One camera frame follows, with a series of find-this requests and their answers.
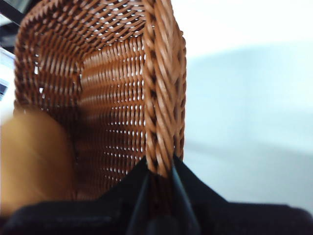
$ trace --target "white wall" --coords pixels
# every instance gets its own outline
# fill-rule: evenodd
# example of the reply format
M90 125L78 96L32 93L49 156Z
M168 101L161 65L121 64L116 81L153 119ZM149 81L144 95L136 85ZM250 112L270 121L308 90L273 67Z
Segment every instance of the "white wall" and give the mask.
M230 201L313 213L313 1L173 0L185 163Z

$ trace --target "dark object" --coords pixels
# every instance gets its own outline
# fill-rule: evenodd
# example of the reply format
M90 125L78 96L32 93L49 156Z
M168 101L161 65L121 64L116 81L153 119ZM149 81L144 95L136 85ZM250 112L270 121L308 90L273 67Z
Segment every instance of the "dark object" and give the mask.
M313 234L313 219L306 211L284 205L229 203L176 157L172 210L151 218L147 195L153 177L143 159L98 200L22 208L5 224L3 234Z
M21 24L24 14L19 12L17 9L6 3L4 0L0 0L0 11L6 18L10 19L17 25Z

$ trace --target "wicker basket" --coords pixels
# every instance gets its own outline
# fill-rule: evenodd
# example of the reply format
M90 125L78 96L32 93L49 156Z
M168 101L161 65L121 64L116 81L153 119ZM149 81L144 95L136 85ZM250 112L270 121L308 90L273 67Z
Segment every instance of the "wicker basket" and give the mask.
M103 194L144 156L164 177L182 158L185 41L169 0L42 0L15 55L15 109L68 131L76 199Z

